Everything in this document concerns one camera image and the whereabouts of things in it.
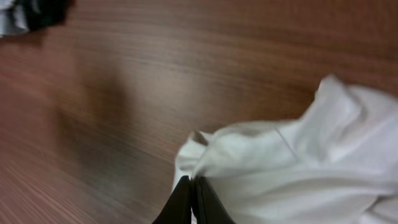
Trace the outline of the white shirt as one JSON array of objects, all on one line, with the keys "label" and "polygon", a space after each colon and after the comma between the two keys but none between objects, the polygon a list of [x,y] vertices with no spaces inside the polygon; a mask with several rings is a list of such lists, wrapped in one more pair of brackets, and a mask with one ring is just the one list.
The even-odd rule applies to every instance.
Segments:
[{"label": "white shirt", "polygon": [[185,175],[206,177],[236,223],[396,223],[397,98],[326,77],[299,119],[191,133]]}]

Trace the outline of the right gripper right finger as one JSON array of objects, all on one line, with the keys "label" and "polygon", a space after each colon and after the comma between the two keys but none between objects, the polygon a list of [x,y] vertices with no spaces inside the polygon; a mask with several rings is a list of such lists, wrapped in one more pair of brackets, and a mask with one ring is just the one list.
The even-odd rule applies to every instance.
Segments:
[{"label": "right gripper right finger", "polygon": [[194,178],[191,187],[192,211],[198,224],[235,224],[207,178]]}]

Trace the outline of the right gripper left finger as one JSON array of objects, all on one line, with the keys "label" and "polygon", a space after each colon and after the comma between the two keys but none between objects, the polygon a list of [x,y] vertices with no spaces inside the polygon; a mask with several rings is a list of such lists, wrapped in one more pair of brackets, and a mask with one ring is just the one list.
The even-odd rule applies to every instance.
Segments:
[{"label": "right gripper left finger", "polygon": [[187,175],[180,178],[162,211],[152,224],[191,224],[191,191]]}]

